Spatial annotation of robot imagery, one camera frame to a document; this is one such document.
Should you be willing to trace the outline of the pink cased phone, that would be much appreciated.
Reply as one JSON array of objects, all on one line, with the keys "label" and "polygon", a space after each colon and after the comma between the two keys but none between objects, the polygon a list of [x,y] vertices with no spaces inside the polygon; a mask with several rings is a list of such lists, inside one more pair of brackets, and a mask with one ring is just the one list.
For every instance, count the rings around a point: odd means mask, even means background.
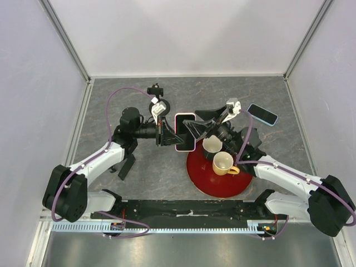
[{"label": "pink cased phone", "polygon": [[183,124],[184,120],[196,120],[193,112],[181,112],[175,115],[175,134],[183,139],[183,144],[175,146],[177,152],[191,152],[196,148],[196,141],[191,132]]}]

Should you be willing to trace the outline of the black phone stand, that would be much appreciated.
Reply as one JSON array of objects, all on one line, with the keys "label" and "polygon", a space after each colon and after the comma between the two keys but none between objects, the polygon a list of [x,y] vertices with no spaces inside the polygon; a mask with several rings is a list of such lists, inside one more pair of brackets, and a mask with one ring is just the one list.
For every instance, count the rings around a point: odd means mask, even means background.
[{"label": "black phone stand", "polygon": [[162,116],[166,116],[170,112],[170,103],[166,99],[162,98],[164,96],[164,89],[156,83],[147,88],[147,93],[150,96],[156,97],[159,102],[163,102],[166,105],[166,109],[161,114]]}]

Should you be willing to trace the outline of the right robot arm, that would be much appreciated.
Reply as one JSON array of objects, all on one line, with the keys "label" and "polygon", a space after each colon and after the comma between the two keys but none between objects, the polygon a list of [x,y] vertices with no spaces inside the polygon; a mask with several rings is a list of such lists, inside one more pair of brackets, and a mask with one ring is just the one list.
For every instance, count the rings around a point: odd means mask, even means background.
[{"label": "right robot arm", "polygon": [[332,175],[321,178],[284,165],[259,149],[261,140],[252,125],[239,132],[230,120],[239,114],[223,107],[197,110],[201,121],[184,119],[182,124],[195,140],[202,141],[204,166],[216,181],[223,176],[249,174],[288,190],[284,195],[265,190],[255,204],[256,215],[272,214],[309,220],[322,233],[335,237],[345,226],[355,225],[355,204],[341,181]]}]

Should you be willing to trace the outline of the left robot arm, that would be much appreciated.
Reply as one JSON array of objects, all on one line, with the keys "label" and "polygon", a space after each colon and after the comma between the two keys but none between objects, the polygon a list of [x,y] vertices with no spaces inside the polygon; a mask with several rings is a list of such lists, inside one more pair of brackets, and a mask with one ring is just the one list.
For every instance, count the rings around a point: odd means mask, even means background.
[{"label": "left robot arm", "polygon": [[122,205],[116,200],[120,196],[109,190],[88,192],[88,187],[116,165],[121,166],[118,176],[124,179],[135,162],[133,152],[138,139],[154,139],[160,146],[183,143],[164,116],[159,115],[157,121],[144,121],[137,108],[128,107],[123,110],[119,125],[103,148],[76,164],[58,165],[52,170],[42,205],[71,223],[85,213],[98,211],[103,211],[110,219],[118,218]]}]

